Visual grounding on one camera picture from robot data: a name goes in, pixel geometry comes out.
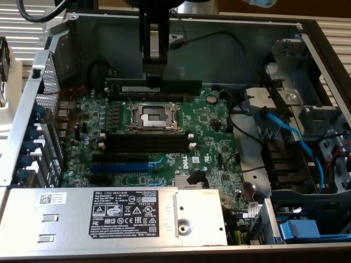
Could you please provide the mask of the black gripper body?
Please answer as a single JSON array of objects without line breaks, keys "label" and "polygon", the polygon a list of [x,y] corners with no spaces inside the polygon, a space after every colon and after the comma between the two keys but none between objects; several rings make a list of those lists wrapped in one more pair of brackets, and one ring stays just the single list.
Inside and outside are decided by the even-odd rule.
[{"label": "black gripper body", "polygon": [[184,0],[126,0],[126,3],[138,9],[170,10],[184,3]]}]

